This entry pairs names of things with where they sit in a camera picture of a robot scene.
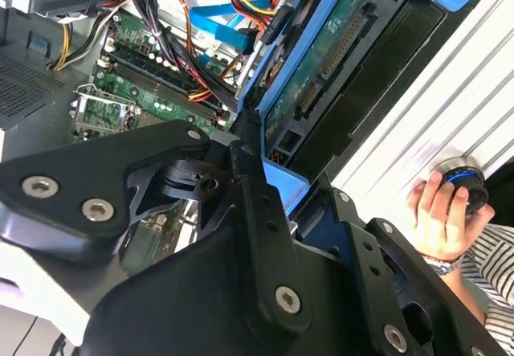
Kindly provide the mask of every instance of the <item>screw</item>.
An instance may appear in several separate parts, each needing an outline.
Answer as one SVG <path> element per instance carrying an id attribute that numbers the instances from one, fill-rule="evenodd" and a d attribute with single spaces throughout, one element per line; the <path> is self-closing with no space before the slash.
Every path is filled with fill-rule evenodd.
<path id="1" fill-rule="evenodd" d="M 50 198 L 59 191 L 59 184 L 49 177 L 29 177 L 22 182 L 22 190 L 25 194 L 34 198 Z"/>
<path id="2" fill-rule="evenodd" d="M 202 139 L 202 135 L 194 131 L 193 129 L 190 129 L 187 134 L 192 137 L 193 139 L 200 140 Z"/>
<path id="3" fill-rule="evenodd" d="M 346 195 L 346 193 L 343 193 L 342 191 L 339 192 L 339 198 L 341 198 L 341 201 L 343 202 L 350 202 L 350 197 Z"/>
<path id="4" fill-rule="evenodd" d="M 241 147 L 241 150 L 244 151 L 245 153 L 247 153 L 248 155 L 253 155 L 254 152 L 251 150 L 250 147 L 248 147 L 247 145 L 243 145 Z"/>
<path id="5" fill-rule="evenodd" d="M 300 298 L 288 286 L 279 286 L 275 290 L 275 299 L 279 307 L 287 313 L 297 314 L 300 311 Z"/>
<path id="6" fill-rule="evenodd" d="M 104 199 L 93 198 L 84 202 L 82 214 L 92 222 L 106 222 L 114 216 L 114 206 Z"/>
<path id="7" fill-rule="evenodd" d="M 471 347 L 471 353 L 473 356 L 485 356 L 485 353 L 479 350 L 476 346 Z"/>
<path id="8" fill-rule="evenodd" d="M 401 354 L 404 354 L 407 351 L 407 340 L 396 326 L 387 324 L 384 327 L 384 335 L 387 342 L 392 345 L 395 350 Z"/>
<path id="9" fill-rule="evenodd" d="M 383 222 L 382 226 L 384 227 L 385 232 L 387 232 L 389 234 L 393 234 L 394 233 L 393 227 L 391 225 L 389 225 L 387 222 Z"/>

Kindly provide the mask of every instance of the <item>wire bundle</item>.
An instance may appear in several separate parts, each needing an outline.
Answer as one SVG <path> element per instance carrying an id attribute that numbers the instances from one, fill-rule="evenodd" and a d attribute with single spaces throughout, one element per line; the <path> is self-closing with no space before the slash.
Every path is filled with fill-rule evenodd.
<path id="1" fill-rule="evenodd" d="M 271 5 L 268 9 L 260 9 L 252 4 L 250 0 L 231 0 L 231 2 L 238 13 L 255 23 L 260 31 L 265 31 L 271 18 L 277 13 L 275 7 L 278 5 L 279 0 L 271 0 Z"/>
<path id="2" fill-rule="evenodd" d="M 73 27 L 71 26 L 71 24 L 61 24 L 61 27 L 63 28 L 63 46 L 61 47 L 59 58 L 57 58 L 53 63 L 47 65 L 50 69 L 53 70 L 59 70 L 58 68 L 63 67 L 64 63 L 66 62 L 66 57 L 68 52 L 70 51 L 71 46 Z"/>
<path id="3" fill-rule="evenodd" d="M 205 91 L 190 95 L 190 99 L 192 101 L 200 101 L 205 100 L 210 95 L 214 95 L 230 110 L 235 111 L 237 102 L 234 98 L 233 88 L 214 75 L 213 72 L 203 66 L 196 58 L 192 42 L 189 8 L 187 8 L 186 0 L 179 1 L 184 6 L 186 13 L 186 31 L 188 33 L 188 39 L 186 40 L 185 47 L 178 41 L 177 37 L 170 31 L 167 31 L 164 25 L 159 21 L 157 0 L 133 0 L 133 4 L 143 22 L 159 42 L 161 52 L 165 59 L 192 75 L 203 88 L 206 88 Z"/>
<path id="4" fill-rule="evenodd" d="M 67 31 L 70 31 L 70 29 L 66 29 L 66 26 L 69 26 L 70 24 L 64 25 L 64 41 L 63 48 L 61 49 L 61 55 L 53 64 L 49 66 L 49 68 L 55 71 L 62 71 L 70 64 L 76 63 L 77 61 L 80 61 L 86 55 L 88 55 L 89 52 L 91 52 L 91 50 L 94 48 L 95 44 L 98 43 L 98 40 L 100 39 L 102 32 L 104 31 L 104 28 L 107 26 L 108 22 L 111 20 L 112 16 L 114 16 L 114 14 L 118 11 L 118 9 L 119 7 L 100 14 L 93 23 L 91 32 L 89 36 L 86 38 L 84 44 L 82 44 L 76 51 L 72 52 L 70 55 L 68 54 L 70 44 L 68 44 L 66 47 L 64 46 L 68 39 L 71 40 L 71 36 L 67 35 Z"/>

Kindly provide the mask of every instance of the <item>green circuit board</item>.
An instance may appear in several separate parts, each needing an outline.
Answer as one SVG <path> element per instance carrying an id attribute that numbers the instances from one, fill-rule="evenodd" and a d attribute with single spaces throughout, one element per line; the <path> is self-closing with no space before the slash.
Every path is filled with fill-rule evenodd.
<path id="1" fill-rule="evenodd" d="M 116 14 L 112 26 L 115 29 L 113 31 L 115 43 L 121 43 L 142 55 L 160 54 L 161 48 L 155 37 L 139 18 L 120 10 Z"/>
<path id="2" fill-rule="evenodd" d="M 314 76 L 326 68 L 320 64 L 334 43 L 340 39 L 345 25 L 359 6 L 359 2 L 360 0 L 340 0 L 332 10 L 305 57 L 266 116 L 266 143 L 272 143 L 278 137 L 281 122 L 291 116 L 298 102 L 303 102 L 300 105 L 305 106 L 320 91 L 317 86 L 311 88 L 308 86 L 312 83 Z"/>
<path id="3" fill-rule="evenodd" d="M 141 107 L 143 112 L 142 116 L 137 118 L 137 124 L 139 126 L 181 119 L 195 124 L 208 135 L 217 129 L 216 126 L 213 125 L 212 120 L 197 116 L 186 108 L 175 104 L 173 101 L 159 97 L 155 93 L 147 91 L 142 87 L 136 87 L 133 83 L 119 76 L 110 73 L 103 73 L 101 76 L 101 78 L 96 77 L 94 81 L 99 89 L 113 95 L 133 100 Z M 102 113 L 102 117 L 106 117 L 103 109 L 100 109 L 100 112 Z"/>
<path id="4" fill-rule="evenodd" d="M 121 105 L 89 100 L 84 111 L 84 122 L 105 129 L 116 130 L 120 119 Z"/>

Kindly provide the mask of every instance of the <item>circuit board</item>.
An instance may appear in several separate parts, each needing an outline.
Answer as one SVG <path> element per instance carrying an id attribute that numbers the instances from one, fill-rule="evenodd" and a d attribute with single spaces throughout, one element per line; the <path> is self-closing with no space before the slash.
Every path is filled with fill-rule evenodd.
<path id="1" fill-rule="evenodd" d="M 139 18 L 120 10 L 112 20 L 112 28 L 114 43 L 123 44 L 142 55 L 153 55 L 152 59 L 161 54 L 161 47 L 155 37 Z"/>
<path id="2" fill-rule="evenodd" d="M 271 107 L 265 122 L 266 143 L 271 143 L 278 137 L 282 120 L 292 115 L 299 102 L 300 106 L 306 107 L 320 92 L 320 87 L 311 85 L 311 82 L 318 73 L 326 75 L 327 71 L 332 69 L 333 61 L 322 65 L 322 60 L 326 59 L 333 44 L 341 37 L 359 2 L 360 0 L 340 0 L 334 7 L 294 75 Z"/>
<path id="3" fill-rule="evenodd" d="M 115 132 L 120 114 L 121 104 L 89 100 L 84 111 L 84 123 Z"/>
<path id="4" fill-rule="evenodd" d="M 217 129 L 216 125 L 213 125 L 214 119 L 200 117 L 181 105 L 175 104 L 173 101 L 158 96 L 142 87 L 137 87 L 130 81 L 114 74 L 99 72 L 96 74 L 94 83 L 101 90 L 134 100 L 141 108 L 143 114 L 147 113 L 155 118 L 154 124 L 159 122 L 159 120 L 172 121 L 180 119 L 195 124 L 208 135 Z M 140 118 L 135 122 L 135 126 L 151 125 L 151 117 L 144 116 L 145 122 L 139 122 Z"/>
<path id="5" fill-rule="evenodd" d="M 142 219 L 128 232 L 120 250 L 124 271 L 137 274 L 175 252 L 186 204 L 186 200 L 180 200 L 171 210 Z"/>

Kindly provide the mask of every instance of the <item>yellow wire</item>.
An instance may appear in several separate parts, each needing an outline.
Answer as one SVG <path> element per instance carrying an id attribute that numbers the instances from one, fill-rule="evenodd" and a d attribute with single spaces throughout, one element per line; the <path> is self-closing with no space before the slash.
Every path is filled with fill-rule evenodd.
<path id="1" fill-rule="evenodd" d="M 64 62 L 66 61 L 66 58 L 67 58 L 67 53 L 70 49 L 69 29 L 66 24 L 62 24 L 62 25 L 63 25 L 63 46 L 61 47 L 61 54 L 59 57 L 59 62 L 55 66 L 55 68 L 54 68 L 55 70 L 59 70 L 59 68 L 61 68 L 64 65 Z"/>
<path id="2" fill-rule="evenodd" d="M 241 1 L 243 1 L 250 9 L 252 9 L 255 12 L 260 13 L 260 14 L 274 16 L 277 12 L 276 10 L 262 10 L 262 9 L 258 8 L 257 6 L 255 6 L 254 4 L 252 4 L 250 2 L 250 0 L 241 0 Z"/>
<path id="3" fill-rule="evenodd" d="M 210 91 L 204 91 L 204 92 L 197 93 L 195 95 L 189 95 L 189 98 L 190 98 L 190 100 L 193 100 L 193 99 L 196 99 L 197 97 L 204 96 L 209 92 Z"/>

